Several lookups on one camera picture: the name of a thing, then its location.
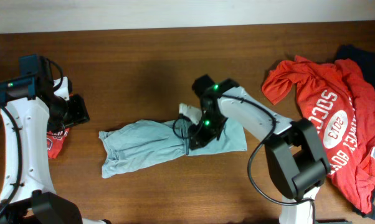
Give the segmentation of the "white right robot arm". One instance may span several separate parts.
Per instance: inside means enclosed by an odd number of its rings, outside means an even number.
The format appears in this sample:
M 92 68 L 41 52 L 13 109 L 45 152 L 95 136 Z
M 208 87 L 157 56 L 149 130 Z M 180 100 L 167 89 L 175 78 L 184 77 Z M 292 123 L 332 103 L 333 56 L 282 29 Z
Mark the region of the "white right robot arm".
M 263 147 L 270 178 L 283 200 L 269 197 L 252 182 L 254 189 L 282 206 L 280 223 L 315 223 L 314 197 L 331 165 L 311 121 L 293 121 L 273 112 L 231 79 L 215 83 L 205 75 L 194 81 L 192 90 L 200 101 L 201 118 L 189 128 L 191 149 L 219 139 L 228 119 L 237 121 L 259 140 L 247 164 L 248 176 L 252 177 L 254 157 Z

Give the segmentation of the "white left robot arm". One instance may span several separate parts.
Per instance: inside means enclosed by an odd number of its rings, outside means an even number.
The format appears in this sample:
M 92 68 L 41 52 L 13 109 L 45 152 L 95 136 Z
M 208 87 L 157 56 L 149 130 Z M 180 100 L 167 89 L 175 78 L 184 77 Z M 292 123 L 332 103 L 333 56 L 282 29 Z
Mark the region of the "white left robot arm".
M 6 167 L 0 193 L 0 223 L 82 223 L 76 204 L 59 197 L 47 153 L 48 105 L 69 102 L 67 78 L 34 75 L 0 83 L 0 114 L 6 138 Z

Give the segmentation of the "light blue t-shirt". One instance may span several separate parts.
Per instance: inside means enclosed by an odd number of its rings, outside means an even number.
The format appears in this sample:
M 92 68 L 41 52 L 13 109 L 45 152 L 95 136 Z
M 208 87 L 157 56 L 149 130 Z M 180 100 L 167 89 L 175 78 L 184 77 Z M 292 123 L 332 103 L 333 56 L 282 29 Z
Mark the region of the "light blue t-shirt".
M 98 138 L 107 153 L 102 165 L 102 177 L 110 178 L 117 174 L 134 172 L 182 156 L 203 156 L 239 152 L 247 150 L 247 141 L 242 125 L 228 120 L 219 139 L 198 149 L 191 149 L 191 143 L 178 138 L 178 134 L 187 134 L 190 127 L 187 121 L 159 123 L 151 120 L 139 120 L 115 131 L 100 131 Z

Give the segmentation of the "folded red printed t-shirt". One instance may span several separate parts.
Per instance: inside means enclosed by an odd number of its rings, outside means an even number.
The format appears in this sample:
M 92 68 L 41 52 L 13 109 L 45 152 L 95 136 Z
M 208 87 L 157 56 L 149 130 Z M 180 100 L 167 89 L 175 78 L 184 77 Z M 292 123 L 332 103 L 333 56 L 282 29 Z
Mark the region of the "folded red printed t-shirt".
M 49 159 L 55 159 L 59 155 L 69 131 L 70 129 L 67 128 L 57 133 L 47 133 L 47 153 Z

